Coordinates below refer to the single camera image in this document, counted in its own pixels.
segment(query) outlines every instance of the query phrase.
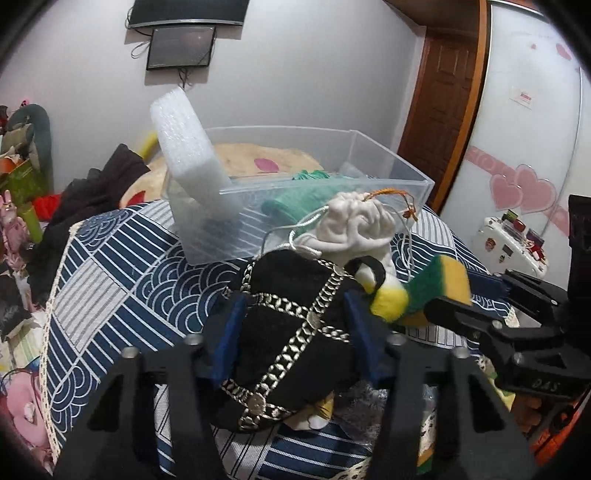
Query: white device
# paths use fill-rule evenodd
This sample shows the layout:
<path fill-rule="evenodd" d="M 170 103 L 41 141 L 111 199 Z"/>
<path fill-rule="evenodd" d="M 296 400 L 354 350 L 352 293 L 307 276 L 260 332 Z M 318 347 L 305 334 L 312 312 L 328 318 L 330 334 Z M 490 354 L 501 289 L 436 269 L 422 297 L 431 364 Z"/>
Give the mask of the white device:
<path fill-rule="evenodd" d="M 528 249 L 525 239 L 517 239 L 495 217 L 485 218 L 472 238 L 472 252 L 490 273 L 516 270 L 539 279 L 548 271 L 548 260 L 540 260 Z"/>

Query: green towel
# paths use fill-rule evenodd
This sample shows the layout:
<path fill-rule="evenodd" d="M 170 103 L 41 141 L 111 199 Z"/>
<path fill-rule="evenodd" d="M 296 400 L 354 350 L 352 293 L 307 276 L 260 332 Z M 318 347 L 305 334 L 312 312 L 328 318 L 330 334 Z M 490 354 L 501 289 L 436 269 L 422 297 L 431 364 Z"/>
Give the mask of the green towel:
<path fill-rule="evenodd" d="M 331 176 L 322 170 L 308 172 L 302 170 L 292 180 L 329 179 Z M 339 192 L 339 189 L 300 188 L 292 189 L 274 199 L 265 200 L 261 211 L 271 217 L 276 225 L 293 225 L 308 213 L 326 205 Z"/>

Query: blue patterned bedsheet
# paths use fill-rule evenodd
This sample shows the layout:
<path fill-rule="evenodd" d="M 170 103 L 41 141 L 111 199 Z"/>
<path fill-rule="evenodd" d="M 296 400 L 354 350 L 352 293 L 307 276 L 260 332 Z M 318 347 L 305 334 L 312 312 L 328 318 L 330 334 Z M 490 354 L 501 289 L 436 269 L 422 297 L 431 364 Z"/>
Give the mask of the blue patterned bedsheet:
<path fill-rule="evenodd" d="M 408 255 L 402 235 L 393 242 L 401 281 Z M 425 207 L 413 227 L 415 271 L 436 254 L 458 259 L 466 268 L 485 271 L 451 230 Z M 48 432 L 58 452 L 89 394 L 120 351 L 135 345 L 142 352 L 167 348 L 186 334 L 199 332 L 208 309 L 245 260 L 191 266 L 185 260 L 168 203 L 159 200 L 91 218 L 70 238 L 48 309 L 48 347 L 42 377 L 50 412 Z M 506 303 L 474 297 L 485 310 L 502 317 Z M 467 345 L 442 327 L 408 329 L 409 335 L 444 348 Z M 174 473 L 165 388 L 155 397 L 155 424 L 161 467 Z M 214 429 L 230 478 L 331 478 L 360 462 L 369 452 L 334 423 L 318 432 L 294 432 L 285 425 L 255 434 Z"/>

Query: wall-mounted tv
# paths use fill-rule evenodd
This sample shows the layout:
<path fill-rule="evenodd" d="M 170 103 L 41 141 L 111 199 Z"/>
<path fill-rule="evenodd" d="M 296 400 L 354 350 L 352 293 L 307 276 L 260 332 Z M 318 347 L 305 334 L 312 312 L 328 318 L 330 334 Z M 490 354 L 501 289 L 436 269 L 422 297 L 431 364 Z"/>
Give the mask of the wall-mounted tv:
<path fill-rule="evenodd" d="M 129 27 L 182 23 L 242 25 L 249 0 L 135 0 Z"/>

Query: white foam block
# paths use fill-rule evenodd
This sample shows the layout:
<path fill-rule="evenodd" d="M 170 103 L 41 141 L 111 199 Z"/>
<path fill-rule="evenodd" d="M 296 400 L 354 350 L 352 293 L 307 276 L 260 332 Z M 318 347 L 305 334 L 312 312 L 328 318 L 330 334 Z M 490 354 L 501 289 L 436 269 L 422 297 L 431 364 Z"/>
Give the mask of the white foam block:
<path fill-rule="evenodd" d="M 218 217 L 238 212 L 237 202 L 219 194 L 232 181 L 185 92 L 177 87 L 160 97 L 150 114 L 170 174 L 187 194 Z"/>

